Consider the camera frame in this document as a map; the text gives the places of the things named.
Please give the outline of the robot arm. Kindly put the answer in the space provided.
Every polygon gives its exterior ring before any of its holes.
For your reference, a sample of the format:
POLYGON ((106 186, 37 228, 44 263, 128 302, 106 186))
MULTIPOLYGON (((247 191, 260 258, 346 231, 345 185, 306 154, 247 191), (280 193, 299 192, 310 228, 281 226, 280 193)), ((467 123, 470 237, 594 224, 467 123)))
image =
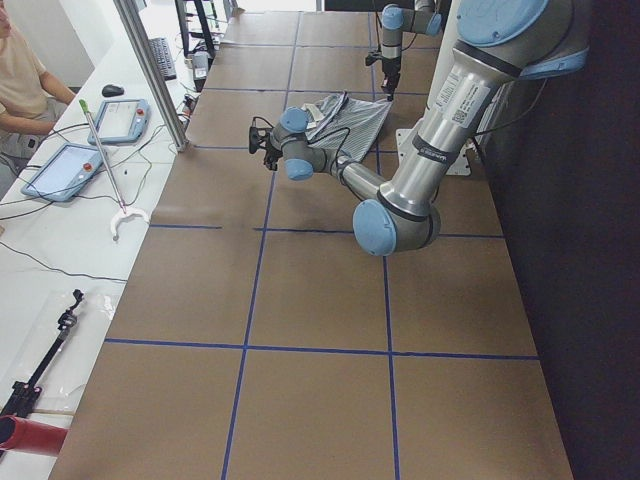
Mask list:
POLYGON ((404 157, 389 180, 341 148, 312 145, 307 113, 295 107, 270 128, 251 126, 249 150, 264 150, 270 170, 282 161, 292 180, 326 173, 351 190, 361 201, 353 213, 354 234, 369 254, 421 249, 439 233, 432 198, 496 92, 509 82, 582 68, 592 12, 590 1, 463 1, 452 8, 445 30, 456 35, 453 64, 404 141, 404 157))
POLYGON ((415 1, 412 8, 397 4, 383 8, 379 53, 384 74, 381 88, 388 101, 394 99, 401 77, 403 35, 438 35, 445 27, 450 6, 450 1, 415 1))

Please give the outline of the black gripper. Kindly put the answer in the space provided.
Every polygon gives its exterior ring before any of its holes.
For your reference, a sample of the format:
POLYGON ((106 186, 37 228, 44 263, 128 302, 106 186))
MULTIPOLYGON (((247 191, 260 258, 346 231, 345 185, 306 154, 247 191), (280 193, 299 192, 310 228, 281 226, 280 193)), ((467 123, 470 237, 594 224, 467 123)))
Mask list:
POLYGON ((401 58, 383 58, 382 71, 384 73, 384 92, 389 102, 394 100, 396 82, 395 79, 400 77, 401 58))
POLYGON ((277 162, 279 161, 280 158, 283 157, 282 151, 273 144, 271 137, 266 138, 264 149, 265 149, 264 162, 267 163, 267 168, 270 171, 277 171, 278 170, 277 162))

